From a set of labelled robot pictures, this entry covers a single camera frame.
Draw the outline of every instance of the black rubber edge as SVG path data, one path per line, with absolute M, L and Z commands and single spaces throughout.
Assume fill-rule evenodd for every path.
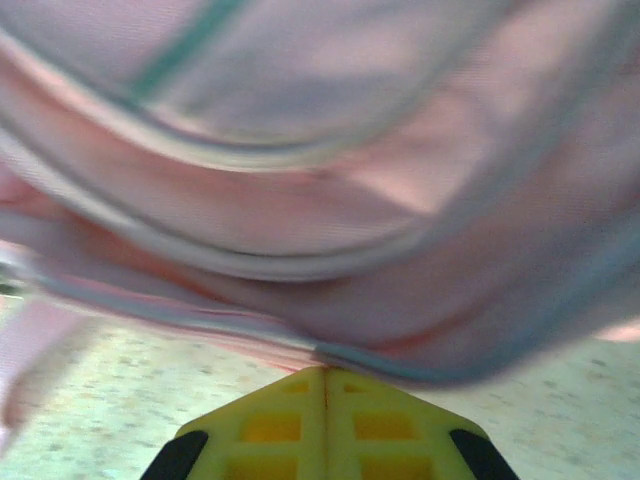
M 153 459 L 140 480 L 187 480 L 209 435 L 201 430 L 171 440 Z
M 491 441 L 461 429 L 449 435 L 477 480 L 519 480 Z

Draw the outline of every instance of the yellow plastic object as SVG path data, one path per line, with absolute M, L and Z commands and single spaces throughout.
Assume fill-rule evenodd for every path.
M 142 480 L 517 480 L 475 423 L 308 368 L 183 426 Z

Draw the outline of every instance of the pink strap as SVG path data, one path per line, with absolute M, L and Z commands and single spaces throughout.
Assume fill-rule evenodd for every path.
M 76 327 L 83 317 L 44 299 L 29 301 L 0 329 L 0 455 L 10 428 L 4 418 L 16 381 L 45 353 Z

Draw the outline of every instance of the speckled floor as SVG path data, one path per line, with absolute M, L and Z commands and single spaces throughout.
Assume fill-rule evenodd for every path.
M 590 340 L 491 385 L 420 397 L 487 430 L 522 480 L 637 480 L 640 344 Z M 183 423 L 286 374 L 99 320 L 27 375 L 2 480 L 138 479 Z

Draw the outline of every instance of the pink bag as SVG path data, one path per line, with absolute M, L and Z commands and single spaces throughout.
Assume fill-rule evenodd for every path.
M 0 4 L 33 296 L 0 387 L 87 309 L 423 385 L 629 321 L 639 33 L 637 0 Z

